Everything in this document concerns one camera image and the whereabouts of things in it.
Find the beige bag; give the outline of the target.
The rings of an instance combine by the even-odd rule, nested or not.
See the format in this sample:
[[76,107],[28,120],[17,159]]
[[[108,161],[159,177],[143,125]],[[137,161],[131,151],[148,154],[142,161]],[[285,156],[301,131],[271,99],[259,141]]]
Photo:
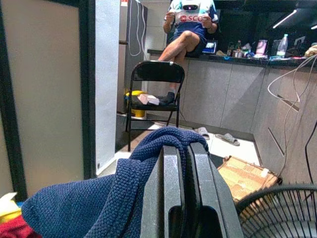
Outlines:
[[304,57],[309,58],[309,57],[314,56],[314,55],[317,55],[317,44],[309,47],[306,50]]

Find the tablet with lit screen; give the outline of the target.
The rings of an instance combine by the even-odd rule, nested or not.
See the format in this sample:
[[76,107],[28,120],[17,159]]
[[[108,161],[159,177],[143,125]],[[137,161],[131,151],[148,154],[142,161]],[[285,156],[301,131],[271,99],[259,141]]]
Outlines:
[[205,48],[202,50],[203,54],[215,55],[218,46],[218,40],[208,40]]

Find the pink box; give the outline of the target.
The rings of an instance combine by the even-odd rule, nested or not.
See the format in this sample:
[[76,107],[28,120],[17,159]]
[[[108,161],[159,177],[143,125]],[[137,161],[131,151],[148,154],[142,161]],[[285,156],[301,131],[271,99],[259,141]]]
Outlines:
[[159,105],[159,98],[155,97],[154,95],[140,94],[137,96],[137,98],[143,105]]

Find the seated person in blue shorts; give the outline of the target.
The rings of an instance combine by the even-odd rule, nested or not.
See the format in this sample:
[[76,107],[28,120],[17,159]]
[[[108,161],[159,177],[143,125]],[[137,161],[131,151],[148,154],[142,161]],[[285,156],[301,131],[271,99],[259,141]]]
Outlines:
[[173,38],[158,60],[182,64],[186,54],[199,56],[207,45],[207,35],[216,32],[217,24],[213,0],[172,0],[163,30],[168,34],[174,28]]

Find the navy blue knit cloth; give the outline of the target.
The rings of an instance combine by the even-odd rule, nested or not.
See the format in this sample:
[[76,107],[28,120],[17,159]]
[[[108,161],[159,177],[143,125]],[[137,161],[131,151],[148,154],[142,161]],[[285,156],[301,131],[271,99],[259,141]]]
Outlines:
[[162,127],[148,134],[112,175],[44,187],[22,205],[24,221],[43,238],[140,238],[144,187],[163,146],[187,147],[199,134]]

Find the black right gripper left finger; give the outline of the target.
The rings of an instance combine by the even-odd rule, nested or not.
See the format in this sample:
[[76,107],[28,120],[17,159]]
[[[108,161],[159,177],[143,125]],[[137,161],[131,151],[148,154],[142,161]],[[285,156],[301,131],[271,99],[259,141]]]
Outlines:
[[144,188],[140,238],[182,238],[185,218],[181,157],[163,146]]

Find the yellow and white item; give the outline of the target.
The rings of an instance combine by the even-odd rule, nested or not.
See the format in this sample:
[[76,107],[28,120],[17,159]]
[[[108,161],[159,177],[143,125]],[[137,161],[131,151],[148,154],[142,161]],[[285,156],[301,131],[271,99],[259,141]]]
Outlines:
[[21,208],[14,201],[17,192],[9,192],[0,198],[0,224],[21,215]]

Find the black fan grille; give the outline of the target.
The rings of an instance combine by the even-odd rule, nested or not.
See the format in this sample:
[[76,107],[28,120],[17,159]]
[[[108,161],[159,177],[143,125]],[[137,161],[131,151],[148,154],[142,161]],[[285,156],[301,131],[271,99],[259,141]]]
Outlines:
[[244,238],[317,238],[317,185],[254,192],[236,204]]

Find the grey refrigerator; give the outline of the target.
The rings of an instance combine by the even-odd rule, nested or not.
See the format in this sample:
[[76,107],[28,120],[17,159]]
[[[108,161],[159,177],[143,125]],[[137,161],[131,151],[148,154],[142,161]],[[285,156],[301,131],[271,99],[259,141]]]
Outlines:
[[117,112],[125,114],[125,94],[134,67],[144,60],[148,9],[140,0],[120,0]]

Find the pink tumbler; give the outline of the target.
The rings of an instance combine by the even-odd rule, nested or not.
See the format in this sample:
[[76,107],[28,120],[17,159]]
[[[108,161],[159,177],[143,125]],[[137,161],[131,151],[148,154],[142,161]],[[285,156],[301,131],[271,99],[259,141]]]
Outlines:
[[267,40],[258,40],[256,55],[264,55],[267,47]]

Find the red cloth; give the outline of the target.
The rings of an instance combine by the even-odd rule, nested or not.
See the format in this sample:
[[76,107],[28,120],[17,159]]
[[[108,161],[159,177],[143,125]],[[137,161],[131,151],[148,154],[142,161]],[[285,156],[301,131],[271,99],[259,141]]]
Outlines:
[[42,238],[20,215],[6,223],[0,224],[0,238]]

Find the clear plastic water bottle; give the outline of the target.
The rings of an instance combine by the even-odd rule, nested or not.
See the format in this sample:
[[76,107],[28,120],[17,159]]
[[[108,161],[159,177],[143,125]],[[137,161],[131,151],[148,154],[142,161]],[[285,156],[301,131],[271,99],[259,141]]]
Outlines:
[[276,56],[280,58],[284,58],[287,48],[288,48],[288,34],[284,34],[283,38],[281,39],[278,45]]

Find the grey kitchen counter cabinet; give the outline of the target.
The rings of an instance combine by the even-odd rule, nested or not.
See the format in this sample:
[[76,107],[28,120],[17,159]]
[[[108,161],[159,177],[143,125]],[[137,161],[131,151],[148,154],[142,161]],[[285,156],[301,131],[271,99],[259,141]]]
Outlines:
[[317,57],[188,58],[181,124],[254,141],[260,163],[284,183],[317,184]]

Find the yellow bin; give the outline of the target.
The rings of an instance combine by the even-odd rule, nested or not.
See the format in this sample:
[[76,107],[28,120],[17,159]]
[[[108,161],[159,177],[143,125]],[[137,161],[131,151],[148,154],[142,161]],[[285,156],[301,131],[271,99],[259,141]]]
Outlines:
[[[139,96],[140,94],[145,94],[145,93],[146,93],[145,91],[134,90],[132,91],[132,96]],[[129,98],[129,92],[125,94],[125,98],[124,98],[126,105],[128,105],[128,98]],[[137,118],[143,118],[145,116],[145,111],[143,110],[132,109],[131,112],[132,112],[132,115]]]

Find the frosted glass door black frame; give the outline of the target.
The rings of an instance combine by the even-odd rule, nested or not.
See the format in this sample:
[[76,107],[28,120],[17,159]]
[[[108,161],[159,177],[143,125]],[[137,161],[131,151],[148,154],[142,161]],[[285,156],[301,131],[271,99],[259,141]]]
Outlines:
[[91,179],[95,0],[0,0],[0,115],[16,199]]

